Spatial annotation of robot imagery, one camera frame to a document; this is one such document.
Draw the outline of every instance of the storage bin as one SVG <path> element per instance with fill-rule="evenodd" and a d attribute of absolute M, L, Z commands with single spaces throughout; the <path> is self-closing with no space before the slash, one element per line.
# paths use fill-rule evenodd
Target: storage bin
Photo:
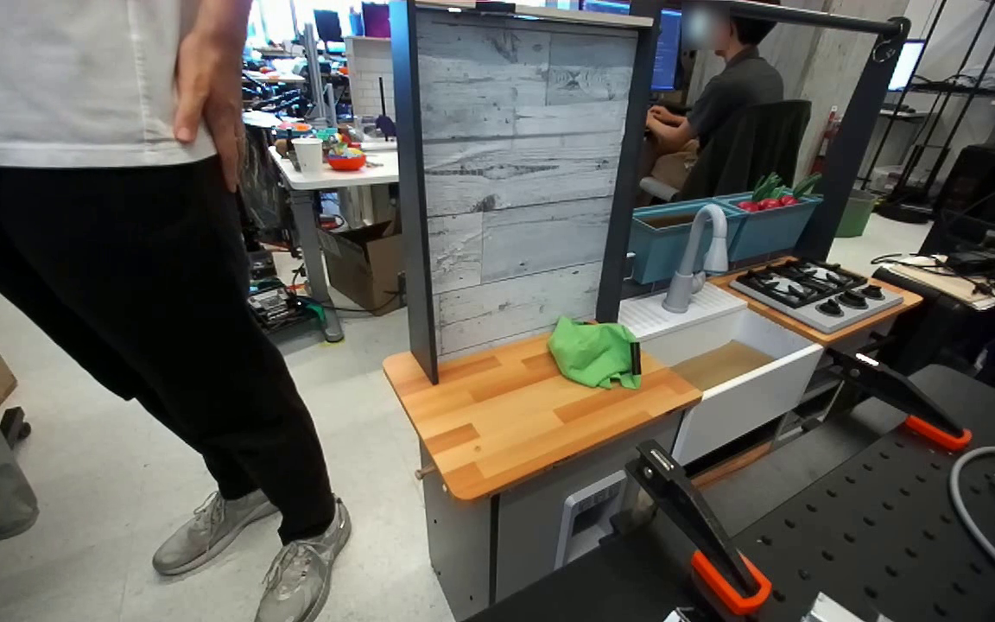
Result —
<path fill-rule="evenodd" d="M 731 266 L 799 248 L 799 239 L 816 208 L 820 194 L 807 194 L 799 200 L 799 208 L 741 214 L 740 236 L 731 243 Z"/>
<path fill-rule="evenodd" d="M 632 255 L 632 282 L 651 286 L 651 282 L 669 282 L 669 275 L 681 266 L 684 244 L 689 239 L 689 219 L 704 205 L 725 208 L 729 216 L 729 244 L 740 236 L 740 200 L 748 194 L 725 194 L 725 198 L 697 198 L 697 200 L 677 200 L 677 205 L 648 205 L 634 208 L 632 214 L 632 236 L 630 236 L 630 251 Z"/>

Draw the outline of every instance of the butcher block table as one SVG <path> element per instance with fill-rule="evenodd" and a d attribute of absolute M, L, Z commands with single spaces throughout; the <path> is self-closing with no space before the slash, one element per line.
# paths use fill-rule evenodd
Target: butcher block table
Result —
<path fill-rule="evenodd" d="M 632 389 L 569 384 L 547 336 L 452 359 L 437 384 L 410 353 L 382 374 L 422 441 L 428 557 L 455 619 L 547 578 L 575 535 L 575 512 L 593 506 L 581 489 L 615 481 L 634 441 L 669 444 L 702 399 L 648 357 Z"/>

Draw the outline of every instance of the lab floor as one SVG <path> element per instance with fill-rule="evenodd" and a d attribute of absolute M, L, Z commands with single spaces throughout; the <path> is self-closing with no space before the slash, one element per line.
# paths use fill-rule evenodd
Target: lab floor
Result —
<path fill-rule="evenodd" d="M 832 259 L 912 251 L 927 229 L 869 216 Z M 380 374 L 406 347 L 403 309 L 342 309 L 345 342 L 283 342 L 314 411 L 330 481 L 355 535 L 330 578 L 324 622 L 452 619 L 428 566 L 417 441 Z M 0 353 L 15 365 L 35 434 L 17 449 L 40 496 L 30 532 L 0 541 L 0 622 L 247 622 L 276 551 L 276 518 L 246 527 L 208 566 L 159 580 L 150 550 L 208 495 L 200 460 L 139 404 L 110 398 L 0 297 Z"/>

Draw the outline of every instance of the hand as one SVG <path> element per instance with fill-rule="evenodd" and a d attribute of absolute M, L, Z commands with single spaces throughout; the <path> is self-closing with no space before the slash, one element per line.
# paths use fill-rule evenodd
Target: hand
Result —
<path fill-rule="evenodd" d="M 229 39 L 191 29 L 177 64 L 177 140 L 191 146 L 200 124 L 221 155 L 225 187 L 237 190 L 246 168 L 243 54 Z"/>

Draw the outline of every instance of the computer screen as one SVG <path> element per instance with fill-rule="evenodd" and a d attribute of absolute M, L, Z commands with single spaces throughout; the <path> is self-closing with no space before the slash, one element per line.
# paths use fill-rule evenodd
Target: computer screen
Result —
<path fill-rule="evenodd" d="M 658 10 L 658 39 L 657 39 L 657 61 L 648 70 L 648 90 L 666 92 L 677 90 L 677 70 L 681 70 L 681 40 L 684 40 L 684 13 L 681 10 Z"/>
<path fill-rule="evenodd" d="M 898 64 L 890 70 L 886 90 L 909 90 L 921 44 L 927 44 L 921 39 L 906 40 Z"/>

